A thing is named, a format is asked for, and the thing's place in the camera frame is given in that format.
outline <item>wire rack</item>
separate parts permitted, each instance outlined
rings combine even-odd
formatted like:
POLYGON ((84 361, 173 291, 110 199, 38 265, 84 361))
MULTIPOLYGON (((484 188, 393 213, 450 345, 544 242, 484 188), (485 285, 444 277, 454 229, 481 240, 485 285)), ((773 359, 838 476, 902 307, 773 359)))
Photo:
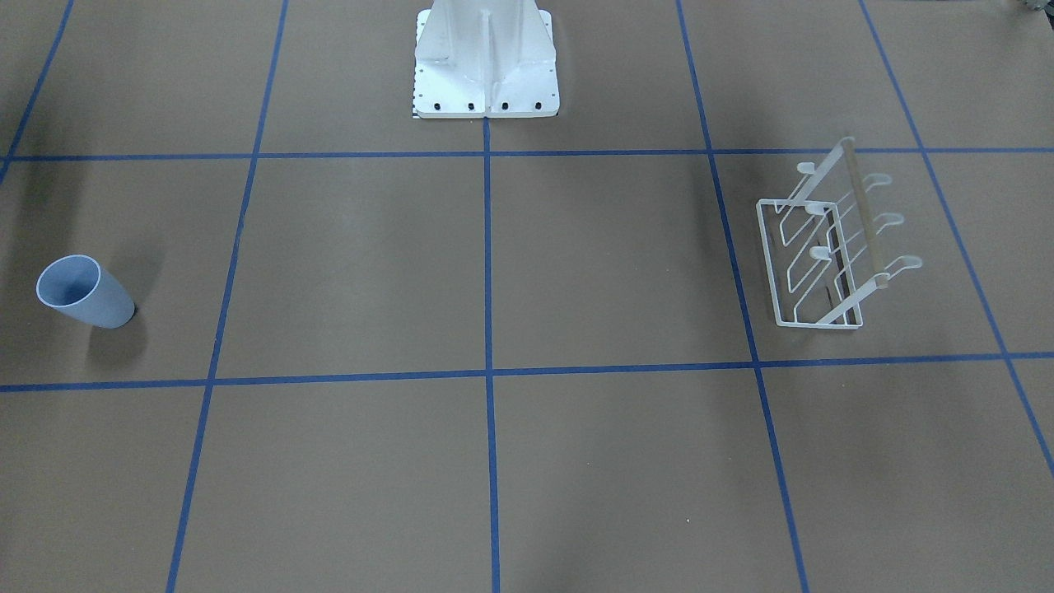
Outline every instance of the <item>wire rack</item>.
POLYGON ((787 198, 758 201, 776 324, 857 330, 863 325, 860 303, 868 295, 889 286, 900 272, 922 265, 915 255, 886 259, 879 243, 879 235, 904 217, 875 215, 868 195, 893 179, 884 173, 861 176, 852 137, 842 138, 819 165, 799 162, 798 172, 802 177, 787 198), (843 184, 840 197, 814 197, 823 193, 821 186, 829 193, 837 185, 832 172, 839 163, 848 189, 843 184))

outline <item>grid line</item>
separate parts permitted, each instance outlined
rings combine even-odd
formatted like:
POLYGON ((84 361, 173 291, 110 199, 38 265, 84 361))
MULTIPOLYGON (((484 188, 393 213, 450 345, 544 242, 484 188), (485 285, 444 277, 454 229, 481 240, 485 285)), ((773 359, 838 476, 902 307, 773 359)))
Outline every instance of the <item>grid line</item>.
MULTIPOLYGON (((1054 352, 1010 353, 1014 360, 1049 360, 1054 359, 1054 352)), ((862 357, 844 359, 783 359, 730 361, 730 362, 699 362, 699 363, 667 363, 667 364, 621 364, 621 365, 586 365, 586 367, 535 367, 535 368, 495 368, 489 373, 494 377, 530 377, 539 375, 604 375, 633 373, 692 373, 704 371, 736 371, 753 369, 755 364, 762 369, 790 369, 803 367, 866 367, 866 365, 912 365, 952 362, 1001 361, 999 353, 981 353, 965 355, 921 355, 914 357, 862 357)), ((259 377, 225 377, 212 381, 214 387, 233 386, 291 386, 302 383, 355 383, 371 381, 422 381, 428 379, 463 379, 485 378, 485 369, 465 369, 454 371, 417 371, 393 373, 345 373, 333 375, 277 375, 259 377)), ((208 379, 154 379, 128 381, 86 381, 71 383, 19 383, 0 386, 0 394, 27 394, 48 392, 87 392, 94 390, 144 390, 174 388, 203 388, 208 379)))
POLYGON ((264 98, 260 101, 259 120, 256 124, 256 139, 253 142, 253 158, 249 161, 249 172, 246 175, 246 189, 241 197, 241 210, 238 212, 238 223, 234 232, 234 244, 231 248, 231 262, 227 272, 227 283, 223 288, 223 300, 219 309, 219 319, 216 322, 216 338, 213 343, 212 358, 209 362, 209 376, 206 378, 204 394, 201 397, 201 412, 198 415, 197 431, 194 436, 194 449, 191 453, 190 469, 187 472, 187 488, 183 492, 183 502, 179 512, 179 523, 176 528, 176 540, 172 548, 172 562, 169 567, 167 593, 175 593, 176 579, 179 576, 179 562, 182 558, 183 541, 187 536, 187 523, 190 520, 191 503, 194 498, 194 486, 197 480, 198 464, 201 460, 201 447, 204 442, 204 431, 209 421, 209 409, 212 403, 212 392, 216 383, 216 370, 219 367, 219 354, 223 345, 223 331, 227 328, 227 314, 231 305, 231 293, 234 289, 234 275, 238 266, 238 252, 241 242, 241 232, 246 224, 246 212, 253 192, 253 180, 256 176, 256 164, 260 144, 264 141, 264 129, 267 124, 268 103, 271 100, 271 88, 274 85, 274 75, 278 67, 278 54, 281 50, 281 36, 286 28, 286 15, 289 12, 289 0, 282 0, 281 12, 278 14, 278 24, 274 36, 274 47, 271 52, 271 64, 268 71, 267 83, 264 87, 264 98))
MULTIPOLYGON (((861 154, 919 154, 918 146, 858 146, 861 154)), ((677 155, 752 155, 752 154, 826 154, 820 147, 699 147, 699 149, 582 149, 582 150, 492 150, 493 158, 533 156, 677 156, 677 155)), ((936 154, 1048 154, 1054 146, 926 146, 936 154)), ((308 152, 216 152, 216 153, 142 153, 142 154, 39 154, 3 157, 3 166, 12 162, 106 162, 124 160, 252 160, 325 159, 325 158, 479 158, 483 151, 308 151, 308 152)))
POLYGON ((955 221, 955 216, 952 215, 952 209, 948 203, 944 190, 941 187, 940 180, 937 178, 937 171, 934 169, 933 162, 930 159, 930 151, 922 142, 922 136, 919 134, 918 126, 915 124, 915 118, 912 116, 911 108, 907 106, 907 100, 904 98, 904 93, 900 88, 900 83, 897 81, 897 77, 893 73, 893 65, 890 62, 889 55, 885 53, 885 47, 882 45, 882 40, 878 35, 878 28, 875 26, 875 22, 871 18, 871 12, 867 9, 867 3, 865 0, 857 1, 860 4, 860 9, 863 12, 863 17, 867 22, 867 27, 871 29, 871 35, 875 40, 875 45, 878 47, 878 53, 882 58, 882 64, 885 66, 885 72, 890 77, 890 82, 893 84, 893 90, 896 92, 897 99, 900 101, 900 106, 904 112, 904 117, 907 119, 907 124, 912 130, 912 135, 915 136, 915 142, 918 144, 919 154, 922 156, 922 161, 925 163, 926 171, 930 173, 930 180, 933 182, 933 187, 937 192, 937 198, 940 200, 940 205, 944 210, 944 217, 948 218, 948 225, 952 231, 952 235, 955 237, 955 242, 959 248, 959 254, 962 256, 962 260, 967 265, 967 271, 970 272, 970 279, 973 281, 974 290, 977 292, 977 298, 980 300, 981 308, 984 310, 984 317, 988 318, 996 344, 999 347, 999 353, 1002 355, 1002 360, 1007 365, 1007 371, 1010 373, 1010 379, 1014 383, 1014 389, 1017 391, 1017 397, 1021 401, 1021 408, 1024 409, 1024 415, 1029 420, 1029 424, 1032 427, 1032 432, 1036 437, 1036 442, 1039 444, 1039 451, 1042 453, 1043 459, 1047 461, 1047 469, 1050 472, 1051 477, 1054 477, 1054 457, 1051 456, 1051 450, 1047 444, 1047 439, 1039 427, 1039 421, 1036 419, 1035 412, 1032 410, 1032 404, 1029 402, 1029 396, 1024 391, 1024 387, 1021 384, 1020 378, 1017 376, 1017 370, 1014 368, 1013 357, 1010 356, 1007 343, 1003 341, 1002 333, 999 331, 999 325, 996 323, 995 315, 992 313, 992 308, 989 305, 988 298, 984 295, 984 289, 981 286, 980 277, 977 274, 977 270, 974 268, 974 262, 970 257, 969 251, 967 251, 967 244, 962 239, 962 235, 959 233, 959 226, 955 221))
POLYGON ((718 173, 717 158, 714 154, 714 144, 710 140, 709 124, 706 120, 706 108, 703 103, 703 93, 699 84, 699 74, 696 71, 696 59, 691 53, 691 41, 688 38, 688 25, 684 18, 684 6, 681 0, 677 2, 677 16, 681 25, 681 37, 684 42, 684 54, 688 62, 688 73, 691 75, 691 86, 696 94, 696 107, 699 110, 699 123, 703 131, 703 140, 706 142, 707 160, 709 161, 710 176, 714 180, 714 192, 717 195, 718 209, 721 212, 721 226, 724 232, 725 243, 728 248, 728 259, 731 265, 733 277, 736 280, 736 294, 739 299, 740 314, 743 317, 743 330, 746 333, 746 342, 750 351, 750 367, 754 369, 754 378, 758 388, 758 397, 761 400, 761 413, 765 419, 765 430, 768 434, 768 447, 772 451, 773 466, 776 470, 776 480, 779 485, 780 498, 783 502, 783 516, 787 525, 787 534, 790 537, 790 548, 794 552, 795 567, 798 571, 798 584, 802 593, 808 593, 808 576, 805 572, 805 560, 801 552, 801 542, 798 539, 798 528, 794 517, 794 508, 790 502, 790 492, 787 489, 786 474, 783 469, 783 457, 780 454, 779 440, 776 435, 776 426, 773 421, 772 410, 768 406, 768 392, 765 389, 765 378, 762 368, 759 364, 758 345, 754 338, 754 327, 750 323, 750 312, 746 304, 746 292, 743 289, 743 277, 739 270, 739 260, 736 256, 736 244, 733 240, 731 226, 728 223, 728 211, 725 206, 724 192, 721 190, 721 176, 718 173))
POLYGON ((59 20, 59 28, 55 33, 55 39, 52 40, 51 48, 47 51, 47 58, 44 59, 44 65, 40 68, 40 75, 37 76, 37 83, 33 86, 33 92, 30 93, 30 100, 25 103, 25 110, 22 111, 22 118, 18 121, 18 127, 15 130, 15 136, 11 140, 11 146, 7 147, 3 164, 0 165, 0 183, 3 183, 4 178, 7 176, 7 169, 11 166, 15 152, 18 151, 18 144, 22 141, 22 135, 25 134, 25 126, 30 123, 30 116, 33 115, 33 107, 37 104, 40 90, 44 87, 44 79, 47 78, 47 73, 52 70, 55 54, 59 51, 59 43, 62 42, 62 35, 65 34, 66 24, 70 22, 73 3, 74 0, 69 0, 65 9, 62 11, 62 19, 59 20))
POLYGON ((178 574, 179 560, 182 543, 186 535, 187 522, 190 516, 191 500, 193 497, 194 482, 197 467, 200 460, 201 447, 204 438, 204 431, 209 415, 212 391, 214 387, 223 386, 257 386, 257 384, 293 384, 293 383, 328 383, 328 382, 355 382, 355 381, 393 381, 393 380, 431 380, 450 378, 485 378, 486 380, 486 407, 487 407, 487 429, 488 429, 488 460, 490 473, 490 519, 491 519, 491 579, 492 591, 500 593, 500 550, 499 550, 499 498, 497 498, 497 457, 495 438, 495 414, 494 414, 494 377, 532 376, 532 375, 574 375, 574 374, 603 374, 603 373, 661 373, 661 372, 701 372, 721 370, 753 370, 761 399, 762 412, 768 433, 769 444, 774 457, 777 478, 780 486, 780 494, 783 500, 784 513, 787 520, 788 532, 795 553, 795 560, 798 568, 800 585, 803 593, 808 591, 808 582, 805 575, 804 562, 798 540, 797 529, 795 527, 794 514, 790 507, 790 498, 786 487, 785 474, 779 452, 775 423, 768 407, 767 393, 764 384, 762 370, 799 368, 799 367, 843 367, 843 365, 864 365, 864 364, 926 364, 940 362, 971 362, 971 361, 1004 361, 1015 389, 1021 399, 1026 413, 1032 423, 1033 431, 1042 450, 1048 467, 1054 475, 1054 461, 1051 459, 1050 450, 1038 423, 1032 412, 1031 404, 1017 377, 1013 360, 1045 360, 1054 358, 1054 352, 1031 352, 1031 353, 1010 353, 1002 340, 994 315, 989 308, 980 280, 973 268, 964 242, 959 235, 951 209, 940 187, 939 180, 933 164, 930 161, 930 153, 1054 153, 1054 146, 978 146, 978 147, 929 147, 925 146, 915 126, 914 119, 900 91, 899 84, 894 76, 893 68, 882 47, 877 28, 873 23, 864 0, 858 0, 864 13, 875 43, 881 54, 886 73, 896 90, 901 106, 909 120, 912 132, 915 136, 917 146, 906 147, 861 147, 861 153, 912 153, 920 154, 925 161, 931 179, 937 191, 938 197, 944 209, 945 216, 952 226, 953 234, 959 245, 961 255, 967 262, 971 278, 984 308, 989 323, 992 327, 999 347, 998 354, 974 354, 974 355, 949 355, 949 356, 917 356, 917 357, 872 357, 872 358, 846 358, 846 359, 805 359, 805 360, 760 360, 757 345, 754 338, 749 312, 745 301, 742 277, 736 256, 735 244, 728 223, 727 211, 724 203, 723 192, 721 190, 719 173, 715 155, 753 155, 753 154, 824 154, 828 149, 717 149, 713 146, 706 121, 705 108, 702 93, 699 85, 694 56, 691 54, 690 41, 685 23, 684 11, 681 0, 677 1, 678 16, 681 25, 681 33, 685 46, 688 67, 692 79, 692 86, 697 100, 697 107, 700 116, 700 123, 703 130, 705 149, 641 149, 641 150, 553 150, 553 151, 492 151, 490 147, 490 122, 483 121, 484 149, 483 151, 405 151, 405 152, 261 152, 262 134, 267 120, 268 103, 270 101, 271 90, 274 82, 276 65, 279 57, 281 37, 285 28, 286 16, 288 13, 289 0, 284 0, 278 19, 275 42, 272 51, 271 65, 261 101, 260 115, 257 124, 256 138, 251 153, 189 153, 189 154, 111 154, 111 155, 23 155, 16 156, 18 144, 24 135, 25 127, 33 112, 33 107, 39 97, 44 79, 51 68, 53 59, 57 53, 62 39, 65 26, 69 22, 74 0, 66 3, 63 16, 52 43, 51 51, 37 79, 36 85, 28 99, 26 107, 22 114, 18 130, 8 147, 7 154, 2 157, 0 164, 0 183, 6 175, 12 162, 63 162, 63 161, 131 161, 131 160, 214 160, 234 159, 249 160, 250 166, 247 174, 246 187, 242 196, 241 210, 238 216, 238 223, 235 231, 234 243, 232 246, 231 261, 225 285, 223 300, 217 321, 216 337, 210 359, 208 377, 204 379, 182 379, 182 380, 142 380, 142 381, 100 381, 84 383, 39 383, 0 386, 0 394, 4 393, 39 393, 39 392, 72 392, 82 390, 133 390, 133 389, 171 389, 171 388, 203 388, 201 411, 198 419, 198 427, 195 436, 194 451, 191 466, 188 472, 188 482, 183 497, 183 505, 180 512, 179 527, 177 529, 176 542, 173 549, 172 565, 170 567, 168 589, 169 593, 175 590, 176 577, 178 574), (736 280, 737 294, 740 302, 741 315, 743 317, 744 331, 750 351, 749 361, 735 362, 709 362, 709 363, 677 363, 677 364, 642 364, 642 365, 600 365, 600 367, 563 367, 563 368, 526 368, 526 369, 495 369, 493 365, 493 344, 492 344, 492 266, 491 266, 491 160, 492 158, 509 157, 531 157, 531 156, 666 156, 666 155, 705 155, 708 157, 715 191, 717 193, 718 205, 721 212, 722 226, 725 233, 726 245, 733 274, 736 280), (227 313, 230 307, 233 282, 237 266, 240 236, 245 225, 245 216, 249 205, 253 180, 256 166, 260 159, 312 159, 312 158, 465 158, 473 157, 483 159, 484 167, 484 220, 485 220, 485 369, 483 370, 461 370, 461 371, 436 371, 436 372, 409 372, 409 373, 363 373, 344 375, 314 375, 314 376, 282 376, 282 377, 243 377, 243 378, 217 378, 219 354, 226 329, 227 313))
POLYGON ((490 481, 490 590, 502 590, 497 500, 497 422, 494 414, 493 265, 491 259, 490 119, 483 118, 484 365, 487 387, 487 461, 490 481))

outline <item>cup rim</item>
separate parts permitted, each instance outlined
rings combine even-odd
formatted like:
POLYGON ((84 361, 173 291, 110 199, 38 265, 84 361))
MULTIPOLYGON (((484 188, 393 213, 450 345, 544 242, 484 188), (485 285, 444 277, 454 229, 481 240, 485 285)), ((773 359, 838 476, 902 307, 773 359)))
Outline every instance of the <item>cup rim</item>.
POLYGON ((95 257, 92 257, 91 255, 84 255, 82 253, 74 253, 73 255, 66 255, 64 257, 59 257, 58 259, 55 259, 54 261, 48 263, 46 268, 44 268, 44 271, 40 272, 40 276, 37 277, 37 299, 39 299, 41 303, 47 305, 48 308, 52 308, 53 310, 65 310, 69 308, 73 308, 74 305, 79 305, 80 303, 83 303, 89 298, 89 296, 95 293, 96 289, 99 288, 100 283, 102 283, 102 265, 100 265, 99 262, 95 260, 95 257), (95 265, 95 285, 93 285, 92 289, 87 291, 87 294, 81 296, 81 298, 78 299, 77 301, 74 301, 73 303, 66 303, 64 305, 56 305, 51 303, 48 300, 44 299, 43 295, 40 294, 40 280, 44 279, 44 276, 47 275, 47 272, 53 266, 57 265, 58 263, 61 263, 62 261, 65 261, 66 259, 87 259, 89 261, 91 261, 95 265))

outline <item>blue cup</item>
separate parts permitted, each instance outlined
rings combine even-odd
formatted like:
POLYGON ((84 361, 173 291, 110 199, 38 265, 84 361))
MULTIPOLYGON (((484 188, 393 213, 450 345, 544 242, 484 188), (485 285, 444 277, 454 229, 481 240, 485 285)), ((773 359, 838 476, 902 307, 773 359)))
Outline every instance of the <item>blue cup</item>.
POLYGON ((113 330, 135 315, 135 303, 117 278, 87 255, 66 255, 37 278, 37 299, 75 320, 113 330))

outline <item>grid square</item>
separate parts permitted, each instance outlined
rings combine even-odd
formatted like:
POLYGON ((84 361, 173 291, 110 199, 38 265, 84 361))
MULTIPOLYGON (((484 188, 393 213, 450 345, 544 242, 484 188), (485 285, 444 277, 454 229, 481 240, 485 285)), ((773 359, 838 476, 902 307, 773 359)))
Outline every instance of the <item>grid square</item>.
POLYGON ((708 173, 702 156, 494 159, 495 365, 748 359, 708 173))
POLYGON ((22 113, 47 60, 66 0, 0 3, 0 154, 15 138, 22 113))
POLYGON ((179 591, 490 590, 482 380, 219 388, 179 591))
POLYGON ((856 2, 687 2, 715 147, 913 146, 856 2))
POLYGON ((431 2, 304 0, 286 18, 264 149, 482 150, 479 120, 412 117, 417 13, 431 2))
POLYGON ((749 371, 495 379, 502 591, 786 591, 749 371))
POLYGON ((1047 446, 1054 444, 1054 360, 1014 361, 1047 446))
POLYGON ((1054 145, 1041 12, 1016 0, 867 6, 926 145, 1054 145))
POLYGON ((482 369, 482 167, 261 161, 220 376, 482 369))
POLYGON ((1054 277, 1054 244, 1045 212, 1052 156, 930 156, 1011 351, 1054 350, 1054 318, 1046 314, 1054 277))
POLYGON ((1001 361, 765 371, 814 591, 1050 591, 1054 489, 1001 361))
MULTIPOLYGON (((873 211, 899 212, 905 218, 902 225, 879 237, 885 258, 918 255, 922 268, 904 272, 886 290, 868 296, 861 307, 864 323, 860 330, 776 325, 755 204, 761 198, 786 197, 800 177, 796 162, 821 158, 822 155, 717 157, 759 356, 785 360, 998 352, 940 200, 922 157, 917 154, 859 154, 858 159, 863 173, 887 173, 893 177, 892 185, 872 192, 873 211)), ((832 173, 843 174, 843 166, 832 173)), ((831 180, 833 187, 848 190, 847 177, 831 177, 831 180)))
POLYGON ((0 187, 0 383, 209 373, 248 164, 16 162, 0 187), (94 329, 37 301, 55 259, 92 255, 138 312, 94 329))
POLYGON ((494 120, 495 150, 704 147, 674 2, 539 7, 552 14, 560 115, 494 120))
POLYGON ((252 150, 280 4, 78 2, 18 153, 252 150))
POLYGON ((201 390, 0 398, 0 590, 159 591, 201 390))

